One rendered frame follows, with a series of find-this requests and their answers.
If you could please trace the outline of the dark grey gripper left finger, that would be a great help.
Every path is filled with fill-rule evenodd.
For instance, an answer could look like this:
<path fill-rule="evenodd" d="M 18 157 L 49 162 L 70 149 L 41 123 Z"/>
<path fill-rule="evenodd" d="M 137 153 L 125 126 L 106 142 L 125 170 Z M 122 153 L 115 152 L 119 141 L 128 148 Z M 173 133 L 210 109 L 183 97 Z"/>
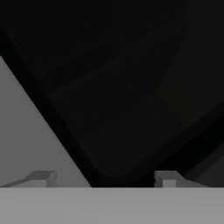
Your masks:
<path fill-rule="evenodd" d="M 57 185 L 56 171 L 34 171 L 25 178 L 3 185 L 7 187 L 55 187 Z"/>

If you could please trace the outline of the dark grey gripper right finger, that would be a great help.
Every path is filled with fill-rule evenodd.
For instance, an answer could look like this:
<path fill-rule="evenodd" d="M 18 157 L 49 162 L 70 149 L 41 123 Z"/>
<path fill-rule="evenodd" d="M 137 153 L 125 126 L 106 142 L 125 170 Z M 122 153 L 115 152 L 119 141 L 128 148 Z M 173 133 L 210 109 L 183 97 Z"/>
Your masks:
<path fill-rule="evenodd" d="M 193 182 L 191 180 L 185 179 L 177 171 L 155 171 L 154 173 L 154 186 L 162 188 L 204 188 L 202 184 Z"/>

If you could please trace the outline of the black microwave oven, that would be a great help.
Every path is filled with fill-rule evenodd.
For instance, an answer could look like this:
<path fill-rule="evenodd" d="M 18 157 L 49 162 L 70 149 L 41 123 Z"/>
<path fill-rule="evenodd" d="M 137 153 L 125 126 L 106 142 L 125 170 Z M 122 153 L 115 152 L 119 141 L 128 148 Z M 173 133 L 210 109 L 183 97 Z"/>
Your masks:
<path fill-rule="evenodd" d="M 224 0 L 0 0 L 0 56 L 92 187 L 224 158 Z"/>

